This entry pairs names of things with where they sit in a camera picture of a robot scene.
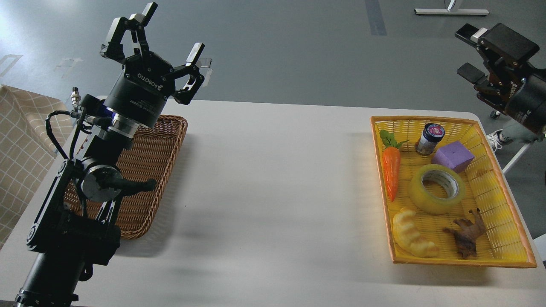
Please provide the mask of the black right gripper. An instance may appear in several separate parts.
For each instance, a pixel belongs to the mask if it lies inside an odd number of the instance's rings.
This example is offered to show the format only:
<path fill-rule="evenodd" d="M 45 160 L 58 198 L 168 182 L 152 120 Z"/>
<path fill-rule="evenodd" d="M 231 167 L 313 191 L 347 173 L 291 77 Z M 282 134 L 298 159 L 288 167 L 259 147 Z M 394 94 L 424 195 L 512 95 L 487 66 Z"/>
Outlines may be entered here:
<path fill-rule="evenodd" d="M 489 72 L 486 76 L 468 63 L 457 69 L 473 85 L 476 97 L 495 113 L 510 116 L 533 133 L 544 133 L 546 70 L 530 64 L 540 47 L 503 23 L 491 29 L 467 23 L 456 31 L 456 38 L 478 51 Z"/>

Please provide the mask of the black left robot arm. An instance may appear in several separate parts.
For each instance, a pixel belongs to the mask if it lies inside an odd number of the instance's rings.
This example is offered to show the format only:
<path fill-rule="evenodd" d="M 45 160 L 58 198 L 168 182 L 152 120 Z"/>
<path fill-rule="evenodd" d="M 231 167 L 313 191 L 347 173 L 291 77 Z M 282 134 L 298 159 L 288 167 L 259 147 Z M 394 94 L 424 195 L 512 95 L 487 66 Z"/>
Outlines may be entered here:
<path fill-rule="evenodd" d="M 189 105 L 204 81 L 195 43 L 185 64 L 174 67 L 149 49 L 145 27 L 157 4 L 114 19 L 101 56 L 122 72 L 105 99 L 72 91 L 72 111 L 53 111 L 46 132 L 63 157 L 29 230 L 26 245 L 37 258 L 14 307 L 69 307 L 75 289 L 106 266 L 120 246 L 116 225 L 123 198 L 153 191 L 155 179 L 123 177 L 117 163 L 139 128 L 153 128 L 167 100 Z"/>

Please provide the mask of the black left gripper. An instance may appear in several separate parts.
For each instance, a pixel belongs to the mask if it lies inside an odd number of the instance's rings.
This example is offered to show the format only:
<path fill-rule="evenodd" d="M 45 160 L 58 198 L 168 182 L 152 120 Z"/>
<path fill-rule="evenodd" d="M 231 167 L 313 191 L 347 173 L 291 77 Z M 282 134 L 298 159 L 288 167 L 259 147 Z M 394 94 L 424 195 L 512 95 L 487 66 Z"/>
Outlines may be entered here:
<path fill-rule="evenodd" d="M 118 115 L 127 117 L 146 127 L 153 127 L 169 97 L 179 104 L 189 105 L 203 84 L 205 77 L 197 66 L 204 43 L 195 43 L 186 63 L 172 68 L 172 65 L 154 52 L 150 52 L 145 35 L 158 4 L 146 4 L 142 13 L 129 18 L 118 17 L 112 21 L 100 54 L 117 62 L 125 62 L 123 70 L 107 99 L 105 107 Z M 122 39 L 125 33 L 131 33 L 134 55 L 127 58 L 124 54 Z M 175 89 L 178 78 L 189 79 L 181 89 Z"/>

